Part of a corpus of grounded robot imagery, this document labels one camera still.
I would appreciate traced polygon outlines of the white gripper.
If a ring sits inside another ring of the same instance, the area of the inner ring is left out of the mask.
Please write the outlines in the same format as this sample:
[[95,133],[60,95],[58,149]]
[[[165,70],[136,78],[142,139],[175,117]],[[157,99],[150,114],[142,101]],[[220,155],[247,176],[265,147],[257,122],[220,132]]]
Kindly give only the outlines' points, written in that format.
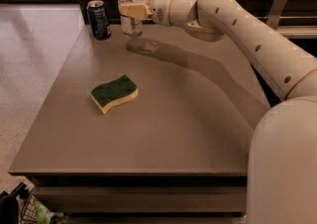
[[121,15],[138,19],[152,20],[162,26],[171,26],[169,9],[173,0],[141,0],[141,2],[127,2],[119,5]]

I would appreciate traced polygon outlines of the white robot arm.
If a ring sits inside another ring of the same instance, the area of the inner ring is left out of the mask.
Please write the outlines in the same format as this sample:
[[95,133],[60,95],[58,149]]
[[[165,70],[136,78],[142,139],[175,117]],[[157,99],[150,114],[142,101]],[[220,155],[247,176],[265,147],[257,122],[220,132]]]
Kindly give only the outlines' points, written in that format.
[[317,58],[236,0],[136,0],[119,11],[202,41],[234,42],[280,100],[251,141],[247,224],[317,224]]

